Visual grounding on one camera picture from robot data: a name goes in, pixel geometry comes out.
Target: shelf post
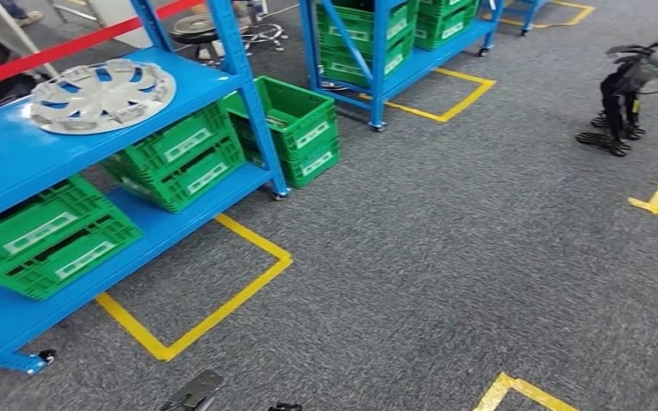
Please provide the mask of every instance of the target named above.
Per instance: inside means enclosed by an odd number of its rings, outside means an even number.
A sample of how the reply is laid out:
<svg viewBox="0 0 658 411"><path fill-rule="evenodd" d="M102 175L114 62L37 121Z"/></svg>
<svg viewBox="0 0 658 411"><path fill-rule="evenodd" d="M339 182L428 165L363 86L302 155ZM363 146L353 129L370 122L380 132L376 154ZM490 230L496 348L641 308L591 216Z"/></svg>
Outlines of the shelf post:
<svg viewBox="0 0 658 411"><path fill-rule="evenodd" d="M233 13L230 2L225 0L206 0L206 4L211 10L218 37L225 48L223 71L242 77L243 85L238 89L238 93L246 107L263 163L272 172L272 190L275 194L286 195L289 193L289 188L286 186L284 173L278 162L271 130L266 123L263 103L261 103L259 92L253 81L254 75L248 63L248 57L246 57L241 34L238 32L236 15Z"/></svg>
<svg viewBox="0 0 658 411"><path fill-rule="evenodd" d="M385 126L382 114L385 109L385 61L387 46L387 26L390 20L388 2L374 2L374 47L372 49L372 79L369 79L369 89L372 91L370 102L369 125L380 129Z"/></svg>
<svg viewBox="0 0 658 411"><path fill-rule="evenodd" d="M153 42L155 47L159 49L173 52L172 43L168 38L167 32L163 27L163 23L155 14L155 9L149 0L130 0L132 7L135 8L135 13L140 17L142 26L147 32L147 37Z"/></svg>
<svg viewBox="0 0 658 411"><path fill-rule="evenodd" d="M302 36L304 38L304 60L307 65L309 90L321 89L321 64L319 57L319 38L316 35L316 0L300 0L299 13L302 19Z"/></svg>

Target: blue metal shelf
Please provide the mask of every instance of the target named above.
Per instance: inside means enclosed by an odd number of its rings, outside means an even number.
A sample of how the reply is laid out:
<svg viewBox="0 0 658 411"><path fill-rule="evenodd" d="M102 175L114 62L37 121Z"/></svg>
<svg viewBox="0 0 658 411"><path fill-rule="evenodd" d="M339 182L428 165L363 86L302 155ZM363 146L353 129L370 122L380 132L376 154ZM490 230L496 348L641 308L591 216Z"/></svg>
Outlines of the blue metal shelf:
<svg viewBox="0 0 658 411"><path fill-rule="evenodd" d="M245 83L239 75L229 75L154 47L127 58L157 63L176 79L172 103L149 121L110 133L59 135L34 126L28 116L28 99L0 109L0 211L206 107Z"/></svg>
<svg viewBox="0 0 658 411"><path fill-rule="evenodd" d="M480 37L493 30L495 30L495 25L492 22L474 20L462 34L437 50L427 51L415 48L409 61L385 81L384 100L387 101L400 94L404 89L412 86L429 72L446 62L448 56L456 56L473 45Z"/></svg>
<svg viewBox="0 0 658 411"><path fill-rule="evenodd" d="M390 2L374 2L374 48L372 67L369 67L364 61L362 54L356 48L354 41L349 35L345 24L341 21L337 11L334 8L332 0L300 0L302 15L302 31L304 36L304 46L306 48L306 64L309 74L309 86L315 92L325 94L339 101L353 104L357 107L368 110L370 113L369 125L375 129L382 129L385 123L382 121L385 102L402 92L407 87L412 86L430 71L436 69L442 63L453 58L461 51L467 49L477 40L483 39L482 49L489 51L493 47L495 31L504 8L504 0L488 0L493 4L491 17L487 20L475 19L470 27L462 34L442 45L434 51L425 51L415 48L402 67L391 76L384 79L385 70L385 50L386 50L386 33L389 21L390 11L393 7L406 3L407 0L393 0ZM530 1L547 1L547 0L530 0ZM362 69L365 77L368 79L369 87L360 87L354 84L335 81L340 86L346 86L356 92L369 94L371 101L363 101L357 98L351 98L337 92L328 92L322 90L321 82L324 80L320 73L320 51L318 46L318 33L316 31L316 15L314 12L315 4L322 4L326 9L326 14L332 19L332 24L337 27L341 33L345 45L349 48L350 53L354 56L357 64Z"/></svg>
<svg viewBox="0 0 658 411"><path fill-rule="evenodd" d="M226 49L225 71L218 71L173 54L149 0L131 2L153 47L128 58L157 63L170 72L176 79L173 101L157 115L130 128L84 136L51 134L37 128L28 118L25 99L3 107L0 109L0 211L233 91L239 92L248 110L266 167L243 164L177 214L119 189L111 193L109 197L145 236L45 301L32 301L0 287L0 367L37 372L45 362L36 354L20 354L17 350L24 344L260 186L270 183L277 194L289 191L230 3L206 0Z"/></svg>
<svg viewBox="0 0 658 411"><path fill-rule="evenodd" d="M0 353L16 351L271 178L269 171L245 163L177 214L115 190L110 199L147 235L47 300L0 287Z"/></svg>

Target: green plastic crate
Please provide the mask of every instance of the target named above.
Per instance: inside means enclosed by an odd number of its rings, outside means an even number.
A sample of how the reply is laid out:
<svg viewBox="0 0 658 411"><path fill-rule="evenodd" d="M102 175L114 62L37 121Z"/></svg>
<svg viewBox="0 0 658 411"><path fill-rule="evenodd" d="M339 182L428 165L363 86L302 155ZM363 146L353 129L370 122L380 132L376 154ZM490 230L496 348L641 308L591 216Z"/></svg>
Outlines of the green plastic crate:
<svg viewBox="0 0 658 411"><path fill-rule="evenodd" d="M260 153L255 147L244 146L248 161L259 167L266 167ZM329 170L341 158L339 139L326 141L317 146L304 158L296 161L281 161L284 177L293 188L304 188L321 173Z"/></svg>
<svg viewBox="0 0 658 411"><path fill-rule="evenodd" d="M415 17L410 11L415 7L417 0L410 0L400 4L390 12L387 23L387 43L394 45L404 35L404 29L409 27ZM356 48L362 53L372 53L374 37L374 12L358 9L357 0L334 0L334 8L347 27L347 31L354 40ZM346 43L336 26L333 25L324 7L316 8L319 26L320 45L346 47Z"/></svg>
<svg viewBox="0 0 658 411"><path fill-rule="evenodd" d="M255 81L278 156L296 160L322 141L337 136L334 100L262 75ZM241 96L226 96L224 106L241 140L253 142L254 130Z"/></svg>
<svg viewBox="0 0 658 411"><path fill-rule="evenodd" d="M209 191L245 162L235 133L226 135L168 176L156 178L150 170L135 170L102 163L107 172L130 193L178 212Z"/></svg>
<svg viewBox="0 0 658 411"><path fill-rule="evenodd" d="M470 26L476 11L476 5L470 4L441 18L418 15L415 46L425 50L440 47L465 31Z"/></svg>
<svg viewBox="0 0 658 411"><path fill-rule="evenodd" d="M72 176L0 213L0 275L108 213L97 188Z"/></svg>
<svg viewBox="0 0 658 411"><path fill-rule="evenodd" d="M85 225L0 276L0 285L35 300L43 300L88 273L142 236L124 219L107 215Z"/></svg>
<svg viewBox="0 0 658 411"><path fill-rule="evenodd" d="M409 32L415 30L415 25L409 27ZM386 54L385 78L396 72L412 52L412 46L415 38L407 36L395 44ZM345 47L325 47L320 48L321 64L324 69L323 77L329 80L341 80L354 83L359 86L368 86L367 77L364 76L359 64ZM372 58L364 56L365 62L369 68L372 68Z"/></svg>
<svg viewBox="0 0 658 411"><path fill-rule="evenodd" d="M216 139L231 128L225 108L220 102L213 103L112 155L107 161L139 170L150 169L156 175L166 176L177 165L187 163L215 145Z"/></svg>
<svg viewBox="0 0 658 411"><path fill-rule="evenodd" d="M462 9L468 5L475 6L477 11L479 0L419 0L419 12L421 15L434 17L439 19L454 12L455 10Z"/></svg>

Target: white label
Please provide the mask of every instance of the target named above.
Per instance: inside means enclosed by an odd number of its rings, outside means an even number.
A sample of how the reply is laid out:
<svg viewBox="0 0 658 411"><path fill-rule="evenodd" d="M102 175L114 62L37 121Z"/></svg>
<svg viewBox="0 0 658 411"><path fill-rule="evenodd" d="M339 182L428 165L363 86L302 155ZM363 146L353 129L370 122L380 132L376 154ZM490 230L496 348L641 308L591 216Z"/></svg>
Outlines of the white label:
<svg viewBox="0 0 658 411"><path fill-rule="evenodd" d="M41 224L36 229L33 229L22 235L21 237L13 240L9 244L4 244L3 248L9 252L9 254L14 255L19 253L24 248L32 246L36 241L41 240L42 238L48 236L49 234L66 227L69 223L75 221L77 217L70 212L63 212L58 216L52 218L46 223Z"/></svg>
<svg viewBox="0 0 658 411"><path fill-rule="evenodd" d="M102 241L102 244L99 244L95 248L89 250L84 255L65 265L59 270L54 271L54 274L57 274L57 277L63 280L64 278L69 277L77 271L81 270L86 265L98 259L99 257L102 257L114 247L116 246L111 242Z"/></svg>
<svg viewBox="0 0 658 411"><path fill-rule="evenodd" d="M132 188L134 191L138 191L143 194L147 195L152 195L153 192L151 190L148 190L147 188L142 187L140 184L133 182L132 180L128 179L127 177L123 177L123 184L127 186L128 188Z"/></svg>
<svg viewBox="0 0 658 411"><path fill-rule="evenodd" d="M403 60L404 56L402 54L398 54L393 58L392 61L385 66L385 75L390 74Z"/></svg>
<svg viewBox="0 0 658 411"><path fill-rule="evenodd" d="M172 147L167 152L164 152L163 156L168 161L168 163L172 163L176 159L180 158L180 156L188 152L188 150L197 146L201 141L212 135L213 134L208 131L207 128L202 128L198 133L191 135L187 139L183 140L180 144Z"/></svg>
<svg viewBox="0 0 658 411"><path fill-rule="evenodd" d="M350 37L351 37L353 40L358 40L358 41L369 41L369 39L370 39L370 37L369 37L369 33L367 33L367 32L358 32L357 30L349 30L349 29L347 29L347 33L350 34ZM341 32L339 31L339 29L336 28L335 26L331 26L331 27L329 27L329 34L331 34L332 36L339 36L339 37L342 37L342 33L341 33Z"/></svg>
<svg viewBox="0 0 658 411"><path fill-rule="evenodd" d="M309 174L313 173L316 169L318 169L319 167L321 167L322 164L324 164L324 163L326 163L327 161L331 160L332 157L334 157L334 155L332 154L332 152L326 152L323 156L321 156L321 158L319 158L318 160L314 161L314 162L311 163L310 165L304 167L304 168L302 169L302 174L304 174L305 177L308 176Z"/></svg>
<svg viewBox="0 0 658 411"><path fill-rule="evenodd" d="M340 63L332 63L332 70L341 71L342 73L349 73L349 74L362 74L362 71L358 67L348 66L346 64L340 64Z"/></svg>
<svg viewBox="0 0 658 411"><path fill-rule="evenodd" d="M403 31L407 27L407 19L402 19L401 21L398 22L398 24L390 27L389 30L387 30L387 39L392 39L395 37L399 32Z"/></svg>
<svg viewBox="0 0 658 411"><path fill-rule="evenodd" d="M465 24L461 21L458 24L456 24L453 27L448 28L443 32L443 37L442 39L447 39L448 37L452 36L453 34L459 32L460 30L463 30L463 27Z"/></svg>
<svg viewBox="0 0 658 411"><path fill-rule="evenodd" d="M301 137L301 139L296 141L296 148L304 147L305 145L310 143L311 140L319 137L322 133L324 133L328 129L329 129L329 123L328 122L323 122L322 124L316 126L315 129L311 130L306 135Z"/></svg>
<svg viewBox="0 0 658 411"><path fill-rule="evenodd" d="M197 192L201 188L205 187L215 177L220 176L227 169L228 169L228 166L225 165L224 163L218 164L217 166L213 167L213 170L208 171L201 178L199 178L198 180L195 180L194 182L190 183L190 185L188 186L188 193L195 194L195 192Z"/></svg>

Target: shoe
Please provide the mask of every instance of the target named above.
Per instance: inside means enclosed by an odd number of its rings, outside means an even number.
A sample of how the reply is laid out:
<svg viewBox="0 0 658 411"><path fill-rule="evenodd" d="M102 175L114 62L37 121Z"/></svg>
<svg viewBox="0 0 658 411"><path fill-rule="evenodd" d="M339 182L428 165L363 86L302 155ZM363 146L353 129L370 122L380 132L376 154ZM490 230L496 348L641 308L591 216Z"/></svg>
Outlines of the shoe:
<svg viewBox="0 0 658 411"><path fill-rule="evenodd" d="M347 89L347 87L344 86L339 86L337 84L332 83L331 81L322 81L321 82L321 89L322 90L327 90L328 92L342 92Z"/></svg>
<svg viewBox="0 0 658 411"><path fill-rule="evenodd" d="M19 27L26 27L30 24L33 24L33 23L41 20L42 17L44 17L44 15L42 15L40 11L34 10L34 11L28 12L26 18L24 18L24 19L14 19L14 20L16 20L16 24L18 24Z"/></svg>

